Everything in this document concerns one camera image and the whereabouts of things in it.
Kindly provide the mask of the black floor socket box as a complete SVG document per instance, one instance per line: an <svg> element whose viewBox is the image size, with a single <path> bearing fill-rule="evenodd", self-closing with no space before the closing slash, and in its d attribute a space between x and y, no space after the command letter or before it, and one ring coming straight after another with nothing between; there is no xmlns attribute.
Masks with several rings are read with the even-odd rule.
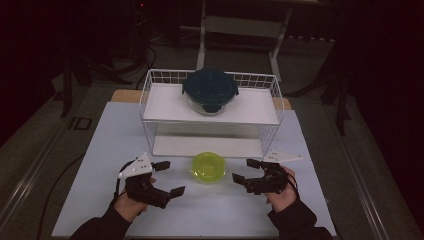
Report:
<svg viewBox="0 0 424 240"><path fill-rule="evenodd" d="M91 118L73 117L69 123L69 130L89 130L92 124Z"/></svg>

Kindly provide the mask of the black metal stand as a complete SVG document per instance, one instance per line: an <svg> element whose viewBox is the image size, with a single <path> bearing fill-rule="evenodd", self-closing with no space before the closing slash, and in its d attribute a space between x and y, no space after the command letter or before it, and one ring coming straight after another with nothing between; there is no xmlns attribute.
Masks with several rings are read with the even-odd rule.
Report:
<svg viewBox="0 0 424 240"><path fill-rule="evenodd" d="M72 72L69 48L64 48L63 57L63 108L62 117L66 117L72 107Z"/></svg>

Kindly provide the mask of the white wire shelf rack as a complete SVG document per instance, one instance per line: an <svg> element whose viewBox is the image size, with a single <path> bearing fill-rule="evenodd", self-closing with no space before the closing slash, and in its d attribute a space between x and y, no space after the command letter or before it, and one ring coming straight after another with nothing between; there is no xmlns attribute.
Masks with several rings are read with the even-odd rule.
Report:
<svg viewBox="0 0 424 240"><path fill-rule="evenodd" d="M262 157L287 109L279 80L268 74L229 72L238 88L212 115L189 100L183 82L189 70L153 69L140 97L140 118L151 152L158 156Z"/></svg>

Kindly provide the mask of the person's right hand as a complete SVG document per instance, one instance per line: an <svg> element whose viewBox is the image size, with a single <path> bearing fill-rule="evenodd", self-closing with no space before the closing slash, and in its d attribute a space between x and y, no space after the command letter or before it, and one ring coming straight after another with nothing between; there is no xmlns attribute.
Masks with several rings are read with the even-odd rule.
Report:
<svg viewBox="0 0 424 240"><path fill-rule="evenodd" d="M279 213L290 205L292 205L297 199L297 188L295 181L295 173L283 166L283 169L288 173L288 184L285 189L277 194L277 193L265 193L266 203L272 206L274 212Z"/></svg>

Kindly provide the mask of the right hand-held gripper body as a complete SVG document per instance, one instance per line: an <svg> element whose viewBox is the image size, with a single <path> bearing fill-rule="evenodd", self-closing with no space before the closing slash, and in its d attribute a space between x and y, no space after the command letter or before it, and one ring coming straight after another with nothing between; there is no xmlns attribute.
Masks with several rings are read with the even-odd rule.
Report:
<svg viewBox="0 0 424 240"><path fill-rule="evenodd" d="M264 175L259 178L245 179L244 187L248 193L259 195L262 193L281 193L288 184L288 173L281 167L281 163L301 160L302 155L271 150L262 160Z"/></svg>

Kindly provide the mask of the white frame wooden desk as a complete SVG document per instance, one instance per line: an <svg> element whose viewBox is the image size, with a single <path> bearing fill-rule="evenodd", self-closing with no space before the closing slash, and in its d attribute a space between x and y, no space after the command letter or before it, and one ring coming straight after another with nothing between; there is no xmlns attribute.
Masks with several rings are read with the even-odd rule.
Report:
<svg viewBox="0 0 424 240"><path fill-rule="evenodd" d="M202 0L200 20L200 45L196 63L196 69L202 69L206 55L206 33L224 33L232 35L244 35L254 37L273 38L276 40L275 48L268 53L272 74L281 80L277 57L282 46L288 23L293 9L288 8L282 22L262 21L253 19L231 18L207 14L206 0Z"/></svg>

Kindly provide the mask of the blue lid glass container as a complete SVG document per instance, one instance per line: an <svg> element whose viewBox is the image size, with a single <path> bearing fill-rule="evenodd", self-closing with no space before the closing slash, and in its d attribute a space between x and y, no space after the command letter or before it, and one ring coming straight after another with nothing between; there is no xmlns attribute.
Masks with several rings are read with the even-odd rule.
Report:
<svg viewBox="0 0 424 240"><path fill-rule="evenodd" d="M195 112L214 116L224 112L239 91L236 81L227 73L201 69L183 81L182 93Z"/></svg>

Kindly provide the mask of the yellow-green bowl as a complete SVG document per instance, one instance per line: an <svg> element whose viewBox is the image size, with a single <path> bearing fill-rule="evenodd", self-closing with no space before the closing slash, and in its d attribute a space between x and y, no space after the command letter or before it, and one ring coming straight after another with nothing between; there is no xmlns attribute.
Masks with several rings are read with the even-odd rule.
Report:
<svg viewBox="0 0 424 240"><path fill-rule="evenodd" d="M192 158L190 173L201 183L213 184L224 177L225 170L223 157L212 152L202 152Z"/></svg>

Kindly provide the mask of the person's left hand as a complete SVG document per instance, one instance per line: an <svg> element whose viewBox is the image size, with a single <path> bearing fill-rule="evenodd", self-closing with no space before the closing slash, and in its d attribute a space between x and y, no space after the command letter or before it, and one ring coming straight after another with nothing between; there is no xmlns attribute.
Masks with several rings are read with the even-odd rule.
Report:
<svg viewBox="0 0 424 240"><path fill-rule="evenodd" d="M141 213L145 212L148 205L131 199L126 191L123 191L113 204L114 209L127 222L132 223Z"/></svg>

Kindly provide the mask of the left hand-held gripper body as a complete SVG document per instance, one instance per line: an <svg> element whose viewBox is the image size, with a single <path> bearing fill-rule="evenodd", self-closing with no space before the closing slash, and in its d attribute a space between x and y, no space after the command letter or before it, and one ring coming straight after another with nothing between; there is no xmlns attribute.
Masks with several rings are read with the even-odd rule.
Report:
<svg viewBox="0 0 424 240"><path fill-rule="evenodd" d="M164 209L171 200L170 192L153 186L152 164L147 154L136 157L121 168L118 180L125 180L125 190L131 199Z"/></svg>

